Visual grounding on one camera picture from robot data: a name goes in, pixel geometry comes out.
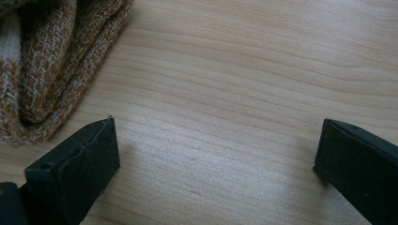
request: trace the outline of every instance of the light wood tabletop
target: light wood tabletop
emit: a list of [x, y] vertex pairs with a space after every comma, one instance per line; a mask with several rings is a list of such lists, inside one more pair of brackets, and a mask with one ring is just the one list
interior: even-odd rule
[[314, 172], [325, 118], [398, 144], [398, 1], [136, 0], [68, 122], [0, 143], [0, 182], [112, 115], [83, 224], [367, 224]]

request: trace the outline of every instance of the wooden surface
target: wooden surface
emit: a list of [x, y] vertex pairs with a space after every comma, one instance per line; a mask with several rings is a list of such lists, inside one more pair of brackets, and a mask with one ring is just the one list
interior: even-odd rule
[[0, 144], [0, 182], [112, 115], [121, 168], [83, 224], [366, 224], [312, 171], [324, 118], [398, 144], [398, 1], [136, 0], [68, 122]]

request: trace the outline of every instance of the brown knit fabric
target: brown knit fabric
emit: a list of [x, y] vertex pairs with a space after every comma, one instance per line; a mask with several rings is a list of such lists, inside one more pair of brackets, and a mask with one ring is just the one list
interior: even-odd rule
[[59, 128], [115, 41], [132, 1], [32, 2], [0, 18], [1, 140], [36, 143]]

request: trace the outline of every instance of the knitted fabric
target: knitted fabric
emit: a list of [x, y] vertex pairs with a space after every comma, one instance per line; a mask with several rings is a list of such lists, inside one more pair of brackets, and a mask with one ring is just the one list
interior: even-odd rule
[[65, 122], [133, 0], [6, 2], [0, 8], [6, 12], [0, 14], [0, 140], [37, 143]]

